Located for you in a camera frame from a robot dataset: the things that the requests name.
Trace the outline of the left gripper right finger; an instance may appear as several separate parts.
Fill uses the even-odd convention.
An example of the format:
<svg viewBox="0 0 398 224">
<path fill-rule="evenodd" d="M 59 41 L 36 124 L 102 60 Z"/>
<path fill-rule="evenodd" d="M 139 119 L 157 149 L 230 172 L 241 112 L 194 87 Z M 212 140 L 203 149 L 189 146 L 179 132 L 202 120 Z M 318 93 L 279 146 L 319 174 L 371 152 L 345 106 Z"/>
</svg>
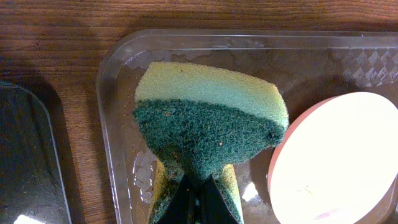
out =
<svg viewBox="0 0 398 224">
<path fill-rule="evenodd" d="M 200 187 L 200 210 L 202 224 L 238 224 L 212 176 Z"/>
</svg>

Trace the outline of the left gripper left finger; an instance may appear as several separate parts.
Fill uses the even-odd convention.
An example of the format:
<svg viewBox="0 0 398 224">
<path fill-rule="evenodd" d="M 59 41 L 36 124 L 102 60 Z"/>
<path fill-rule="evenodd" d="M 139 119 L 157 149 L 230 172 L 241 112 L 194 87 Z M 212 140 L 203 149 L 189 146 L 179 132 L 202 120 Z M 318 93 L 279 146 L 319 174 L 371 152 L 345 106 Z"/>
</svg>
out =
<svg viewBox="0 0 398 224">
<path fill-rule="evenodd" d="M 194 224 L 195 191 L 189 178 L 185 175 L 157 224 Z"/>
</svg>

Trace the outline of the green yellow sponge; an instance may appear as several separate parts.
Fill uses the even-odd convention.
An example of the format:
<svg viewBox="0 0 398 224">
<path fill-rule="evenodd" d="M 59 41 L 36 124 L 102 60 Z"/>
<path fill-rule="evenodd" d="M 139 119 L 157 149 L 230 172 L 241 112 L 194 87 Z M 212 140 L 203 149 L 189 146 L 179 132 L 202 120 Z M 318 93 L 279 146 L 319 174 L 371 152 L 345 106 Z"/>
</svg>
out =
<svg viewBox="0 0 398 224">
<path fill-rule="evenodd" d="M 260 78 L 194 63 L 152 62 L 134 95 L 133 116 L 158 159 L 149 223 L 157 223 L 186 175 L 195 191 L 209 176 L 243 222 L 234 165 L 278 146 L 289 114 L 278 88 Z"/>
</svg>

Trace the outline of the white plate top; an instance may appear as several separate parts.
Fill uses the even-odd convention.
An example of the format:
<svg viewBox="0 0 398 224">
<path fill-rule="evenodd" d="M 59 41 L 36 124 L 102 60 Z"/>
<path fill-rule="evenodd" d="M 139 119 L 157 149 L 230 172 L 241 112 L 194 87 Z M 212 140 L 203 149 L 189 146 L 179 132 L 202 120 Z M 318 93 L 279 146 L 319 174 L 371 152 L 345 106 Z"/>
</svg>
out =
<svg viewBox="0 0 398 224">
<path fill-rule="evenodd" d="M 356 92 L 313 105 L 289 126 L 267 184 L 281 223 L 355 223 L 396 175 L 397 107 Z"/>
</svg>

